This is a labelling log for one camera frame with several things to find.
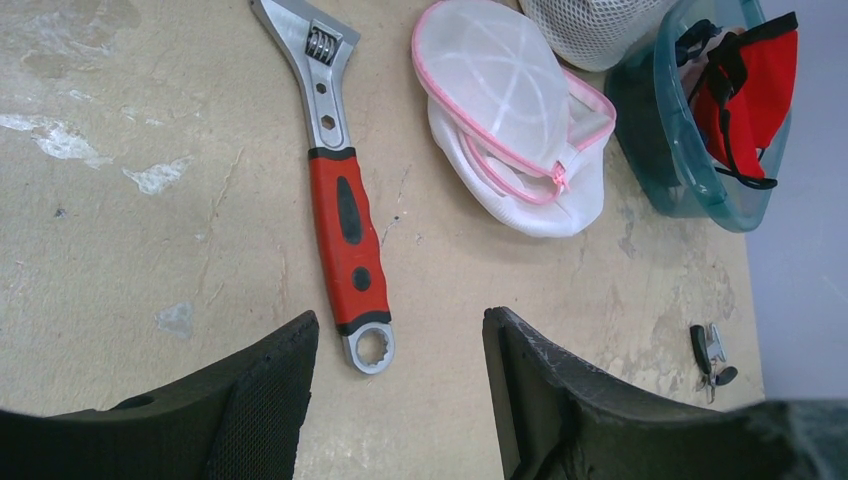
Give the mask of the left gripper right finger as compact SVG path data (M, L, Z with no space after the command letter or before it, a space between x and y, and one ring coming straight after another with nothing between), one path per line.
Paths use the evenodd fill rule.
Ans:
M508 479L843 479L847 404L770 400L728 412L626 383L506 307L483 343Z

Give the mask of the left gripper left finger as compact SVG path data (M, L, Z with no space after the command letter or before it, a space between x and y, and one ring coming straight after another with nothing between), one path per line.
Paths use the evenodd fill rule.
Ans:
M4 479L290 479L319 323L306 311L256 343L104 410L1 414Z

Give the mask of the pink-trimmed mesh laundry bag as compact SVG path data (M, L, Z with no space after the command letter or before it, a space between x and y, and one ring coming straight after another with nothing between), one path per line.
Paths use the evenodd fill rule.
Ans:
M439 1L416 23L411 53L432 136L493 217L563 238L600 216L615 108L530 19L495 1Z

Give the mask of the teal plastic bin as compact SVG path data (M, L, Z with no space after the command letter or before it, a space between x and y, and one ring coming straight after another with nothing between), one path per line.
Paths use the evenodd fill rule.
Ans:
M679 1L664 15L653 41L608 75L605 91L618 111L616 135L653 207L676 218L708 217L736 233L762 222L772 194L718 173L706 151L675 61L675 42L708 19L721 28L751 29L766 19L756 1ZM761 165L777 180L791 125L790 112Z

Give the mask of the red and black bra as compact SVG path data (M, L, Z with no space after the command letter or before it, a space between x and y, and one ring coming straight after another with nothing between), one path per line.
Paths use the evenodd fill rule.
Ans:
M748 188L770 190L778 181L761 162L790 112L797 17L790 12L751 29L719 28L700 56L678 67L687 104L714 169Z

